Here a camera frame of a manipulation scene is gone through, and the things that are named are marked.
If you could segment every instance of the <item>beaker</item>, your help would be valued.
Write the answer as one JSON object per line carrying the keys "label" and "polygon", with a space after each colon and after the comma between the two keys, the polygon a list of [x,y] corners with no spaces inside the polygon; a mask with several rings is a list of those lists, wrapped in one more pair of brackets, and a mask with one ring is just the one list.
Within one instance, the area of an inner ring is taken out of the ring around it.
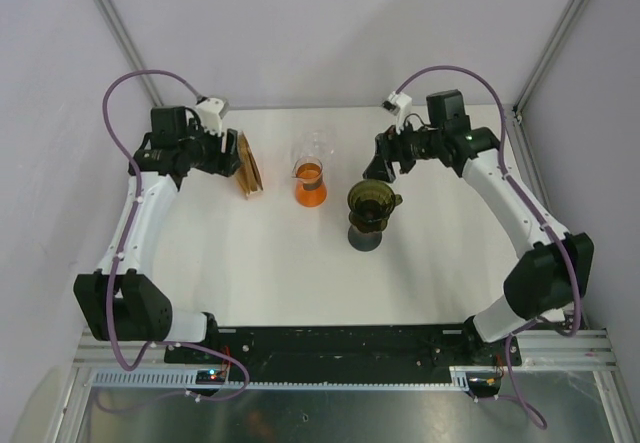
{"label": "beaker", "polygon": [[391,213],[402,203],[389,185],[378,180],[364,180],[351,188],[347,195],[349,213],[349,243],[356,250],[371,251],[380,245],[382,231]]}
{"label": "beaker", "polygon": [[322,162],[313,156],[299,158],[293,167],[296,200],[302,206],[312,208],[327,198],[327,187],[322,177]]}

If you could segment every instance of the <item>orange liquid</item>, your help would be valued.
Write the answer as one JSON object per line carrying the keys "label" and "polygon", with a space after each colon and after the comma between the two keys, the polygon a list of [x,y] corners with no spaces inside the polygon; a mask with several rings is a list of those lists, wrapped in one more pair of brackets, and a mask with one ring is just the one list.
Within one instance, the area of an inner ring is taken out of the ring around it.
{"label": "orange liquid", "polygon": [[321,205],[327,198],[327,187],[322,184],[314,190],[305,190],[303,185],[313,185],[317,183],[318,179],[322,177],[322,173],[319,169],[303,169],[299,171],[296,176],[302,178],[296,182],[296,200],[302,206],[313,208],[314,206]]}

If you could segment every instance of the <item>wall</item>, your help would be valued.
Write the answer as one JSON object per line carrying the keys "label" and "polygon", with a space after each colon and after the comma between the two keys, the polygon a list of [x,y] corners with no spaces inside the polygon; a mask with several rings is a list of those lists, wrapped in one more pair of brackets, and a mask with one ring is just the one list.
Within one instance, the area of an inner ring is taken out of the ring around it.
{"label": "wall", "polygon": [[[236,107],[379,105],[414,71],[476,70],[513,102],[568,0],[114,0],[146,63]],[[477,83],[442,74],[412,87]],[[174,94],[162,83],[164,94]]]}
{"label": "wall", "polygon": [[640,411],[640,0],[591,0],[525,111],[554,211],[596,245],[586,311]]}
{"label": "wall", "polygon": [[[66,378],[83,324],[71,286],[95,268],[124,201],[126,164],[100,102],[127,67],[92,0],[0,0],[0,23],[0,441],[9,441],[43,376],[59,368]],[[139,86],[112,106],[133,144],[147,122]]]}

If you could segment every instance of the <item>metal beam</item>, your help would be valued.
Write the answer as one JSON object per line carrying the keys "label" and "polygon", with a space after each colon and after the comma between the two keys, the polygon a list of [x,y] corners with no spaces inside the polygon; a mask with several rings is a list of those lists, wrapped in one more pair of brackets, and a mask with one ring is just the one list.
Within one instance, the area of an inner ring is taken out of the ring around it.
{"label": "metal beam", "polygon": [[531,99],[531,95],[535,92],[540,81],[544,78],[549,66],[562,48],[563,43],[569,36],[571,29],[575,25],[588,1],[589,0],[569,0],[567,3],[567,6],[562,12],[562,16],[560,16],[558,23],[556,23],[556,26],[551,33],[551,37],[547,41],[540,58],[538,58],[538,61],[534,66],[534,70],[529,75],[529,78],[527,78],[527,82],[520,92],[520,96],[516,100],[514,110],[518,116],[521,115],[522,110],[527,106],[527,103]]}
{"label": "metal beam", "polygon": [[[122,18],[120,18],[120,15],[113,5],[113,2],[111,0],[93,1],[102,14],[104,21],[109,27],[109,30],[111,30],[111,34],[120,47],[120,50],[126,58],[131,70],[135,71],[146,69],[144,62],[142,61],[142,57],[140,56],[138,49],[133,43],[133,40],[129,36],[129,33],[127,32],[127,29],[122,22]],[[147,97],[149,98],[153,106],[162,106],[162,98],[160,97],[160,93],[158,92],[158,89],[156,88],[149,75],[141,76],[140,81],[142,83],[144,92],[147,94]]]}

